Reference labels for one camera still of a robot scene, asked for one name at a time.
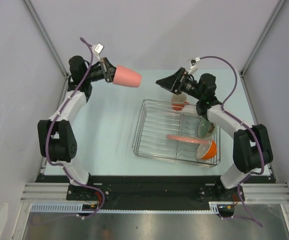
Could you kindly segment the pink plastic cup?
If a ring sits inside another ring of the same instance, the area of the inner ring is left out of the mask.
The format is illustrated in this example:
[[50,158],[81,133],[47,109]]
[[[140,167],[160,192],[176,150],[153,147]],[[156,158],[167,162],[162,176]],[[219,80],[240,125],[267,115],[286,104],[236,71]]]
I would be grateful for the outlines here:
[[122,65],[118,65],[115,70],[113,84],[129,88],[138,88],[141,84],[142,76]]

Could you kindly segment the white grey-rimmed deep plate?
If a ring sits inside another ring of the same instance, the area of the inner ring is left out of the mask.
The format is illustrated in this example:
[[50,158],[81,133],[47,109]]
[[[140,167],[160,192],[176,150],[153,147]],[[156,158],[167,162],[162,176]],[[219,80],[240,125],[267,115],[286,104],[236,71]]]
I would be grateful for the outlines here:
[[198,115],[195,105],[185,105],[182,108],[181,112],[183,112],[185,114],[190,114],[190,115],[193,115],[193,116],[197,116]]

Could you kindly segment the pink cream floral plate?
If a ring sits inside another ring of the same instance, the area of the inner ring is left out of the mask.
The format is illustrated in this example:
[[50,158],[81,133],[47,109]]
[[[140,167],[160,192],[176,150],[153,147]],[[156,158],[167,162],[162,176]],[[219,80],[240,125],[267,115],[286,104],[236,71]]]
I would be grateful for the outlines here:
[[184,142],[184,143],[190,143],[190,144],[210,144],[210,140],[195,138],[195,137],[189,137],[189,136],[181,136],[181,135],[174,135],[174,134],[167,134],[166,139]]

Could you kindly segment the metal wire dish rack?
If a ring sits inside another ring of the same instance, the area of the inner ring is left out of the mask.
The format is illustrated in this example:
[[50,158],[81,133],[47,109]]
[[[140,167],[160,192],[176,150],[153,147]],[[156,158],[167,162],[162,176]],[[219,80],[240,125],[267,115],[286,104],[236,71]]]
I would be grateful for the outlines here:
[[205,139],[198,136],[202,117],[193,104],[145,99],[132,151],[138,157],[212,168],[221,162],[220,128]]

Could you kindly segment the green floral bowl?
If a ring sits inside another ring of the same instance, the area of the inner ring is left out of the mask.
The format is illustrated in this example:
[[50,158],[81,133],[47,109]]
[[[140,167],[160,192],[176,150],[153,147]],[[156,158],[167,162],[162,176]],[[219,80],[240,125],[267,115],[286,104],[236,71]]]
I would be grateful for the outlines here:
[[197,136],[201,139],[205,139],[215,135],[217,133],[217,130],[218,126],[215,123],[201,118],[197,128]]

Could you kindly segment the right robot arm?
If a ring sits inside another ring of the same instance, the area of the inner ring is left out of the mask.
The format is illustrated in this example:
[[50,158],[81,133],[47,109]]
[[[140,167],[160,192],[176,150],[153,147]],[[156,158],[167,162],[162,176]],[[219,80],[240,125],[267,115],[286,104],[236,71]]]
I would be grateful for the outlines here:
[[216,124],[233,139],[233,164],[221,175],[222,184],[216,186],[215,195],[221,201],[228,200],[237,187],[273,161],[273,151],[267,128],[263,124],[250,125],[224,108],[216,97],[216,77],[204,73],[198,81],[181,67],[176,73],[155,82],[173,93],[185,93],[195,99],[196,112],[204,119]]

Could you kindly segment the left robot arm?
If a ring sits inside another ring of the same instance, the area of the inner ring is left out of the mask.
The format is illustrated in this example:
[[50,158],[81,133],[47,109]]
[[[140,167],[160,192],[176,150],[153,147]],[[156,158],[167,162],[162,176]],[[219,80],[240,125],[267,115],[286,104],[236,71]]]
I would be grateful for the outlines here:
[[95,187],[88,183],[90,174],[76,157],[78,143],[72,123],[89,101],[92,83],[100,80],[112,83],[116,67],[106,57],[91,64],[82,56],[76,55],[68,63],[70,76],[63,102],[49,119],[40,120],[37,124],[39,147],[49,165],[61,168],[70,184],[79,186],[78,195],[89,200],[95,194]]

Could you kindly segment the orange white bowl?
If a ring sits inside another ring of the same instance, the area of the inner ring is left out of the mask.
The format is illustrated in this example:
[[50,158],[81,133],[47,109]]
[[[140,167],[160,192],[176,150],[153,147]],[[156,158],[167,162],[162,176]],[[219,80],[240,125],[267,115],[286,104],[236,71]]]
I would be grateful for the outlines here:
[[208,144],[200,144],[196,150],[196,158],[198,160],[209,160],[217,154],[217,145],[212,139]]

